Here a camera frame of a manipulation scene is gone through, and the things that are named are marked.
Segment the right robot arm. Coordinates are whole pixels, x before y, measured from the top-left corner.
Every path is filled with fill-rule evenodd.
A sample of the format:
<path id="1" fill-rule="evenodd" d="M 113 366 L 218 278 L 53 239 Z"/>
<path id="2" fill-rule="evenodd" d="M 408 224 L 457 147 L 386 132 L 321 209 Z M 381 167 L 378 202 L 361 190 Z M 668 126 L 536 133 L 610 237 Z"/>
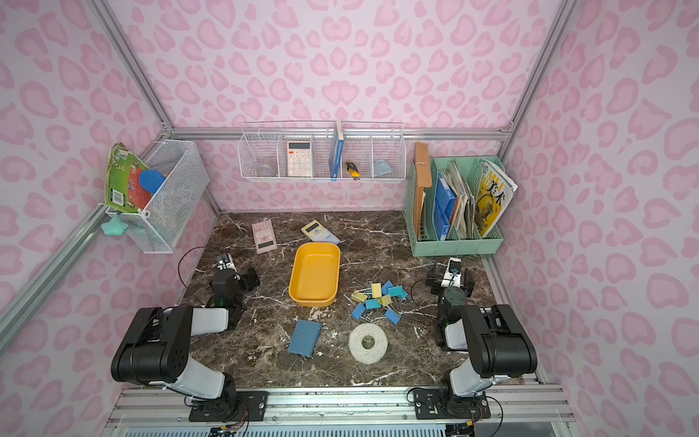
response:
<path id="1" fill-rule="evenodd" d="M 535 347 L 513 308 L 469 303 L 475 281 L 457 258 L 442 271 L 432 266 L 425 284 L 438 298 L 435 342 L 443 351 L 465 351 L 467 359 L 442 380 L 442 399 L 472 400 L 497 383 L 535 373 Z"/>

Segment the yellow binder clip top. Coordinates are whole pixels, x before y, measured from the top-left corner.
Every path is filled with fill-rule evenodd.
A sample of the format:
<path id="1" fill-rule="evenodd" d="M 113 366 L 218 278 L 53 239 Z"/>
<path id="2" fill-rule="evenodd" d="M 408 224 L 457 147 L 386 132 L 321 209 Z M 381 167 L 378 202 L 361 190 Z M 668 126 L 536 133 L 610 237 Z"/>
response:
<path id="1" fill-rule="evenodd" d="M 371 284 L 371 298 L 378 300 L 382 297 L 382 284 L 373 283 Z"/>

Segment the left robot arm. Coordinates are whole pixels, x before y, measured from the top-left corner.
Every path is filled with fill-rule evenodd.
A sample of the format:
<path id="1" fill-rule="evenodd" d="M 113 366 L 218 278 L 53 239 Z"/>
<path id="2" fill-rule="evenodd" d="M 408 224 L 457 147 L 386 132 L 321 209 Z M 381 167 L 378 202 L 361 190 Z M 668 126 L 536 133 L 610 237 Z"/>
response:
<path id="1" fill-rule="evenodd" d="M 115 381 L 162 386 L 199 402 L 236 402 L 232 377 L 192 358 L 190 343 L 196 336 L 235 329 L 244 297 L 260 286 L 260 278 L 253 268 L 239 271 L 229 254 L 218 257 L 217 268 L 209 282 L 211 305 L 137 311 L 111 362 Z"/>

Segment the blue binder clip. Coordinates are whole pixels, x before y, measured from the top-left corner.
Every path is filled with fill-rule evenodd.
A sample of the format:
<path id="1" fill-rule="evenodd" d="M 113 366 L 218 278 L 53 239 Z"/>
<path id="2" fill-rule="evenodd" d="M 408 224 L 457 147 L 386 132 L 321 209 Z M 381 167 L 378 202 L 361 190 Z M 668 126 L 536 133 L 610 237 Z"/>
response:
<path id="1" fill-rule="evenodd" d="M 394 325 L 398 325 L 400 323 L 400 320 L 402 319 L 402 316 L 400 316 L 398 312 L 391 308 L 386 308 L 385 316 Z"/>
<path id="2" fill-rule="evenodd" d="M 390 280 L 388 280 L 387 282 L 385 282 L 385 283 L 382 285 L 382 294 L 383 294 L 383 295 L 389 294 L 389 293 L 390 293 L 390 289 L 393 288 L 393 287 L 394 287 L 394 285 L 392 284 L 392 282 L 391 282 Z"/>
<path id="3" fill-rule="evenodd" d="M 366 311 L 366 306 L 363 303 L 358 303 L 355 309 L 352 311 L 351 317 L 354 320 L 360 320 Z"/>

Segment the yellow plastic storage box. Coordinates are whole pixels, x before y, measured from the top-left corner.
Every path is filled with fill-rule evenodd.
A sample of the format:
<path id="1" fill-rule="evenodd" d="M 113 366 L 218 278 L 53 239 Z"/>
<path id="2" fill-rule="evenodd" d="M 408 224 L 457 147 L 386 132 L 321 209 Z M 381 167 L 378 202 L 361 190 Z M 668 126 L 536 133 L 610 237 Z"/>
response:
<path id="1" fill-rule="evenodd" d="M 332 243 L 309 242 L 295 256 L 289 296 L 301 307 L 329 307 L 336 300 L 340 278 L 340 248 Z"/>

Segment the blue binder clip top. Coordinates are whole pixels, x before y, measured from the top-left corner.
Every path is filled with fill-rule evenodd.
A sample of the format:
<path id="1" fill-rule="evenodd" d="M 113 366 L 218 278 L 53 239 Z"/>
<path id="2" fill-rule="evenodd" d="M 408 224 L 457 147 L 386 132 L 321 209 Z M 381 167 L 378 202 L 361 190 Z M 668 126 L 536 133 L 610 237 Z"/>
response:
<path id="1" fill-rule="evenodd" d="M 383 295 L 389 294 L 389 293 L 390 293 L 390 289 L 393 288 L 393 287 L 394 287 L 394 285 L 392 284 L 392 282 L 391 282 L 390 280 L 388 280 L 387 282 L 385 282 L 385 283 L 382 285 L 382 294 L 383 294 Z"/>

